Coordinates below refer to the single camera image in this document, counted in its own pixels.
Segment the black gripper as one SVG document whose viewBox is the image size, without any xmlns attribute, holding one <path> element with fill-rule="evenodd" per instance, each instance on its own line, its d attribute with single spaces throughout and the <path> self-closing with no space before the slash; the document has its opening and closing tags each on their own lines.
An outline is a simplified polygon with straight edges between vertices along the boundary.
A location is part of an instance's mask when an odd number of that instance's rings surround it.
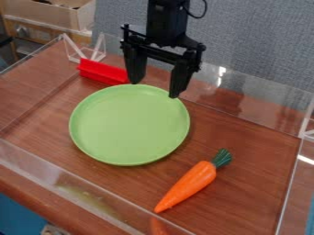
<svg viewBox="0 0 314 235">
<path fill-rule="evenodd" d="M 122 26 L 122 50 L 127 78 L 138 84 L 146 76 L 147 59 L 174 65 L 170 98 L 187 90 L 191 68 L 199 68 L 204 45 L 187 35 L 187 20 L 199 16 L 190 12 L 190 0 L 148 0 L 146 26 Z"/>
</svg>

